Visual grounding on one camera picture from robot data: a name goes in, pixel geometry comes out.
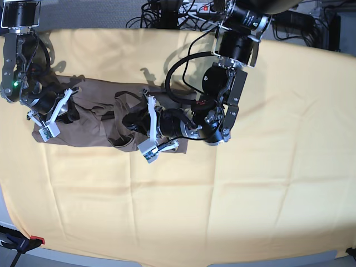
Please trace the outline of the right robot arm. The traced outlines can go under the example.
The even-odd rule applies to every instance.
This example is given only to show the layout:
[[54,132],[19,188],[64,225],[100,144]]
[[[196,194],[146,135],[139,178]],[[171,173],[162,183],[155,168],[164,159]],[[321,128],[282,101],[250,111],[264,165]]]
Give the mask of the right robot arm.
[[1,5],[1,96],[27,106],[40,125],[51,117],[72,123],[80,118],[72,98],[78,89],[64,88],[50,77],[50,53],[35,30],[40,12],[41,1],[3,1]]

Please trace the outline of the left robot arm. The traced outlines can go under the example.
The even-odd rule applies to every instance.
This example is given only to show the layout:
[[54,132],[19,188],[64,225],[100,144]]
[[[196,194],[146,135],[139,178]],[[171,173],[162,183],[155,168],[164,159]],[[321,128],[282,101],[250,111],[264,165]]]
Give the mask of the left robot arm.
[[[156,107],[149,95],[147,108],[126,115],[123,125],[149,137],[158,149],[175,145],[180,139],[209,145],[228,142],[247,78],[243,67],[255,66],[261,37],[272,16],[297,4],[299,1],[213,1],[213,10],[220,15],[219,24],[213,29],[213,50],[188,53],[169,69],[164,83],[168,97],[189,108],[192,116],[188,117],[183,108]],[[204,73],[199,99],[190,100],[173,93],[171,78],[181,65],[212,56],[218,61]]]

